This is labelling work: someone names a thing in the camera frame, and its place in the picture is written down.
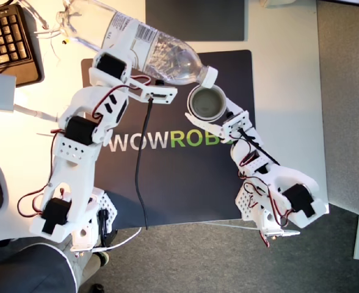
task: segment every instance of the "barcode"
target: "barcode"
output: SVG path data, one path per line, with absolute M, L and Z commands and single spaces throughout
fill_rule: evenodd
M 155 37 L 156 30 L 140 24 L 137 28 L 136 38 L 151 43 Z

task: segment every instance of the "white desk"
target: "white desk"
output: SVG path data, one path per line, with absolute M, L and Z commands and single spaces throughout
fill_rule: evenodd
M 51 26 L 56 12 L 63 9 L 61 0 L 29 2 Z M 104 2 L 145 21 L 144 0 Z M 264 9 L 258 0 L 248 0 L 246 9 L 247 42 L 190 44 L 197 52 L 251 50 L 256 125 L 266 150 L 283 165 L 312 176 L 320 185 L 319 196 L 327 201 L 316 1 L 298 0 L 284 8 Z M 36 50 L 41 50 L 45 79 L 17 90 L 16 100 L 22 106 L 61 114 L 82 87 L 81 60 L 92 58 L 94 52 L 61 41 L 61 37 L 53 39 L 58 62 L 49 40 L 40 40 Z M 36 133 L 55 128 L 54 123 L 22 114 L 0 113 L 0 167 L 7 183 L 0 239 L 31 236 L 31 220 L 19 216 L 16 203 L 46 183 L 51 138 Z M 26 200 L 23 206 L 30 204 Z

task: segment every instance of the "bottle label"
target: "bottle label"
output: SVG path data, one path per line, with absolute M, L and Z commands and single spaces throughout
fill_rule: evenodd
M 131 17 L 117 12 L 107 28 L 103 48 L 116 44 L 120 38 L 120 34 L 126 29 L 131 20 Z M 153 27 L 139 23 L 139 27 L 137 28 L 137 32 L 131 46 L 133 68 L 140 71 L 144 70 L 145 63 L 151 49 L 151 44 L 154 41 L 157 32 L 158 30 Z

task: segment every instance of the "person's leg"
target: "person's leg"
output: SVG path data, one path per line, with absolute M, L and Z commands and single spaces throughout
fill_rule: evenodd
M 82 273 L 81 285 L 84 284 L 88 279 L 90 279 L 101 267 L 101 260 L 98 255 L 92 255 L 88 263 L 84 267 Z

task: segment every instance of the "bottle cap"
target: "bottle cap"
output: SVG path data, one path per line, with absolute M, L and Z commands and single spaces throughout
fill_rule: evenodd
M 215 68 L 208 66 L 206 75 L 203 82 L 201 83 L 201 86 L 210 89 L 215 84 L 217 73 L 218 71 Z

